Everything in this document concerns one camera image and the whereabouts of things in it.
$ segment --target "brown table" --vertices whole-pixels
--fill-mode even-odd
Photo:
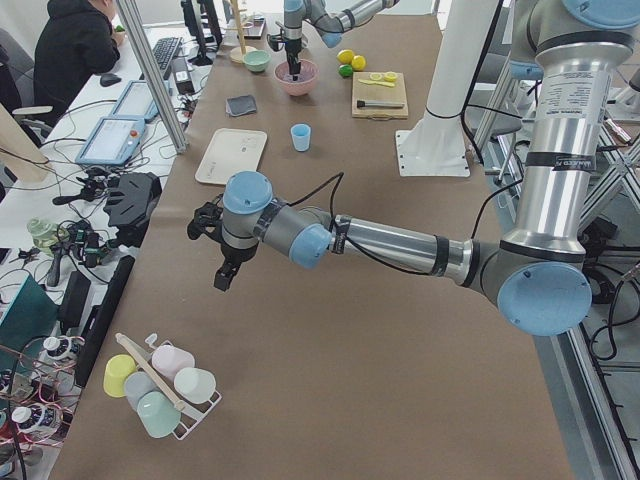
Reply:
[[[212,288],[219,248],[185,227],[220,192],[194,180],[218,128],[269,134],[260,171],[284,198],[344,170],[337,211],[372,221],[463,239],[487,195],[478,167],[469,179],[397,173],[393,135],[422,116],[434,18],[379,16],[343,41],[371,70],[405,73],[407,121],[352,119],[336,52],[307,34],[322,76],[306,97],[272,78],[283,53],[262,75],[216,60],[51,478],[571,478],[532,339],[479,295],[364,258],[328,255],[306,271],[264,246],[229,292]],[[225,99],[247,93],[258,114],[228,118]],[[313,127],[304,154],[291,146],[296,122]],[[499,237],[491,209],[480,236]],[[138,342],[158,332],[215,372],[223,401],[185,441],[151,439],[126,400],[102,391],[118,331]]]

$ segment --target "lime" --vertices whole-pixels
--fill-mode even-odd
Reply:
[[[353,76],[353,67],[351,65],[340,65],[338,67],[338,73],[344,78]]]
[[[353,53],[353,50],[340,50],[340,52],[338,52],[337,58],[338,61],[340,63],[351,63],[351,60],[353,60],[353,57],[355,56],[355,53]]]
[[[395,82],[398,79],[398,74],[396,72],[386,72],[384,79],[386,82]]]
[[[353,60],[351,60],[351,66],[356,72],[361,72],[364,70],[364,67],[367,66],[367,59],[362,55],[356,55],[353,57]]]

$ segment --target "green bowl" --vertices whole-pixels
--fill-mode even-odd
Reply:
[[[254,50],[244,56],[244,64],[254,73],[264,72],[271,61],[271,55],[265,50]]]

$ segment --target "white pillar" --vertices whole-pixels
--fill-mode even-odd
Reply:
[[[411,131],[396,132],[398,167],[405,176],[468,177],[460,117],[491,20],[502,0],[453,0],[428,110]]]

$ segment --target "yellow cup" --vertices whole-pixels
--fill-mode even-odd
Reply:
[[[124,382],[135,371],[136,362],[129,355],[123,354],[111,357],[104,370],[104,381],[102,383],[104,392],[110,397],[124,397]]]

